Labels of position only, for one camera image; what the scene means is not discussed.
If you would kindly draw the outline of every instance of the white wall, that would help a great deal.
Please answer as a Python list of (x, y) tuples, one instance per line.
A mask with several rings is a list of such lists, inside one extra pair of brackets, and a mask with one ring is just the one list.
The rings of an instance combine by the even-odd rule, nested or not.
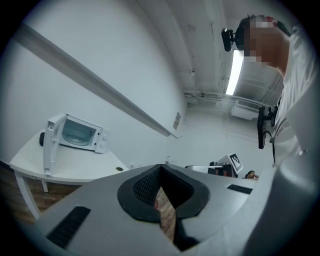
[(43, 1), (24, 22), (176, 134), (187, 104), (163, 41), (135, 0)]
[(209, 165), (227, 154), (236, 153), (242, 162), (242, 178), (254, 170), (259, 175), (273, 164), (272, 147), (268, 143), (258, 149), (257, 120), (247, 121), (225, 112), (188, 108), (178, 139), (170, 140), (169, 155), (173, 164)]
[(69, 113), (111, 131), (127, 167), (164, 163), (167, 137), (87, 91), (15, 41), (0, 67), (0, 160), (9, 163), (48, 118)]

